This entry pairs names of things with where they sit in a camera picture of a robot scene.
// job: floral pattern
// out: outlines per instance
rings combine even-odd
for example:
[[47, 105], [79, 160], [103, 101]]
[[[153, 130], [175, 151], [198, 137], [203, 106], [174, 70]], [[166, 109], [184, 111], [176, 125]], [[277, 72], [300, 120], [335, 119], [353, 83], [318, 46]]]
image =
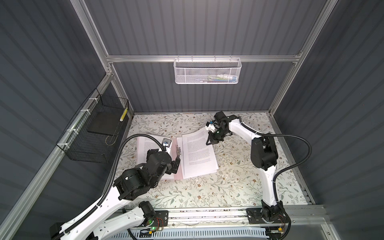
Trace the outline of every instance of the floral pattern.
[[[263, 133], [274, 133], [267, 113], [236, 113], [244, 123]], [[204, 127], [214, 114], [146, 114], [135, 115], [128, 135], [147, 133], [181, 137]], [[277, 169], [286, 166], [287, 160], [275, 138], [279, 154]], [[136, 164], [136, 142], [129, 141], [122, 152], [117, 176]], [[217, 173], [184, 180], [162, 180], [147, 194], [132, 201], [133, 208], [143, 200], [150, 201], [154, 208], [190, 207], [244, 207], [260, 206], [261, 180], [250, 160], [250, 145], [239, 136], [227, 136], [225, 141], [213, 145], [219, 169]], [[279, 198], [285, 205], [307, 204], [292, 170], [277, 178]]]

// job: mesh basket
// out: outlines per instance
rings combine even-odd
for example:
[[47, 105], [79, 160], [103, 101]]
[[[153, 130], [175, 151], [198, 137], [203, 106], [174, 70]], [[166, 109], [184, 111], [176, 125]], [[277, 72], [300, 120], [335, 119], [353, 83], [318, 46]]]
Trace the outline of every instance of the mesh basket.
[[236, 84], [241, 61], [179, 61], [175, 58], [175, 82], [177, 84]]
[[70, 129], [66, 142], [58, 142], [57, 146], [71, 160], [108, 163], [110, 159], [114, 159], [117, 153], [129, 116], [125, 116], [123, 121], [117, 120], [117, 126], [112, 136], [89, 132], [88, 129], [98, 113], [121, 116], [127, 107], [128, 99], [99, 95], [89, 108], [83, 111], [78, 124]]

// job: stack of paper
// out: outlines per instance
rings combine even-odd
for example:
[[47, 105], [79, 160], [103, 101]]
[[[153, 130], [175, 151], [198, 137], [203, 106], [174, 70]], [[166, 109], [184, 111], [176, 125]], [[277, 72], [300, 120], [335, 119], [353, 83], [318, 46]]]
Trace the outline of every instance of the stack of paper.
[[[159, 142], [162, 142], [164, 136], [154, 136]], [[212, 145], [206, 145], [208, 131], [205, 128], [197, 132], [185, 134], [178, 137], [171, 143], [171, 157], [176, 159], [176, 146], [180, 148], [182, 156], [180, 157], [180, 166], [177, 174], [164, 174], [162, 179], [181, 180], [190, 177], [197, 177], [217, 172], [218, 165]], [[149, 149], [158, 149], [159, 146], [147, 137], [138, 137], [137, 140], [137, 164], [145, 163], [147, 151]]]

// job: corrugated black hose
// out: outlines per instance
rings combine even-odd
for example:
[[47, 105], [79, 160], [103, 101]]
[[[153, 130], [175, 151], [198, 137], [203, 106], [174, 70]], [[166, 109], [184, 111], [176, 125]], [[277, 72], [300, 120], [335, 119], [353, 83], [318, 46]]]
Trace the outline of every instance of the corrugated black hose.
[[100, 201], [96, 204], [96, 206], [94, 206], [89, 212], [87, 212], [82, 218], [80, 218], [79, 220], [77, 220], [77, 222], [75, 222], [74, 224], [72, 224], [70, 227], [68, 227], [66, 230], [64, 230], [62, 233], [60, 233], [59, 235], [55, 236], [52, 238], [52, 240], [59, 240], [62, 236], [64, 236], [66, 233], [69, 233], [72, 229], [74, 229], [76, 226], [78, 226], [80, 223], [82, 223], [84, 220], [86, 220], [94, 211], [96, 211], [96, 209], [98, 208], [98, 206], [101, 206], [101, 204], [103, 203], [103, 201], [105, 200], [105, 198], [107, 197], [109, 191], [111, 190], [112, 186], [113, 186], [113, 181], [115, 179], [115, 175], [116, 175], [116, 171], [117, 171], [117, 168], [118, 168], [118, 163], [119, 163], [119, 160], [120, 160], [120, 157], [121, 157], [121, 153], [122, 153], [122, 150], [125, 146], [125, 144], [131, 140], [132, 138], [135, 138], [135, 137], [147, 137], [147, 138], [150, 138], [151, 140], [153, 140], [157, 145], [159, 145], [160, 149], [162, 151], [166, 151], [166, 148], [165, 146], [162, 146], [161, 143], [159, 143], [158, 140], [156, 140], [156, 138], [152, 137], [151, 135], [148, 135], [148, 134], [144, 134], [144, 133], [138, 133], [138, 134], [133, 134], [129, 137], [127, 137], [127, 139], [124, 140], [124, 142], [122, 142], [119, 150], [118, 150], [118, 153], [116, 155], [116, 158], [115, 158], [115, 161], [114, 161], [114, 164], [113, 164], [113, 171], [112, 171], [112, 175], [111, 175], [111, 178], [109, 179], [109, 182], [108, 182], [108, 187], [105, 189], [105, 192], [103, 193], [103, 195], [101, 196], [100, 198]]
[[287, 229], [284, 231], [284, 234], [281, 236], [281, 238], [279, 238], [279, 240], [281, 240], [281, 239], [283, 239], [283, 238], [285, 238], [285, 237], [287, 236], [289, 230], [291, 229], [291, 218], [290, 218], [290, 217], [288, 216], [288, 214], [285, 212], [285, 209], [283, 208], [283, 206], [281, 205], [281, 203], [279, 202], [279, 200], [278, 200], [278, 198], [277, 198], [276, 179], [277, 179], [277, 177], [278, 177], [281, 173], [283, 173], [283, 172], [285, 172], [285, 171], [287, 171], [287, 170], [290, 170], [290, 169], [292, 169], [292, 168], [294, 168], [294, 167], [297, 167], [297, 166], [299, 166], [300, 164], [302, 164], [303, 162], [307, 161], [308, 158], [309, 158], [309, 157], [311, 156], [311, 154], [312, 154], [312, 146], [311, 146], [311, 144], [310, 144], [306, 139], [304, 139], [304, 138], [302, 138], [302, 137], [299, 137], [299, 136], [296, 136], [296, 135], [291, 135], [291, 134], [264, 134], [264, 133], [256, 132], [254, 129], [248, 127], [247, 125], [245, 125], [245, 124], [243, 124], [243, 123], [241, 123], [241, 125], [242, 125], [243, 127], [245, 127], [246, 129], [250, 130], [251, 132], [256, 133], [257, 135], [260, 135], [260, 136], [263, 136], [263, 137], [270, 137], [270, 136], [273, 136], [273, 137], [293, 137], [293, 138], [302, 140], [302, 141], [307, 145], [307, 147], [308, 147], [308, 153], [307, 153], [307, 155], [306, 155], [300, 162], [295, 163], [295, 164], [293, 164], [293, 165], [291, 165], [291, 166], [288, 166], [288, 167], [283, 168], [282, 170], [278, 171], [278, 172], [274, 175], [273, 180], [272, 180], [272, 182], [273, 182], [273, 194], [275, 195], [275, 200], [276, 200], [276, 202], [277, 202], [277, 205], [279, 205], [280, 209], [283, 210], [284, 214], [285, 214], [285, 215], [287, 216], [287, 218], [288, 218], [288, 227], [287, 227]]

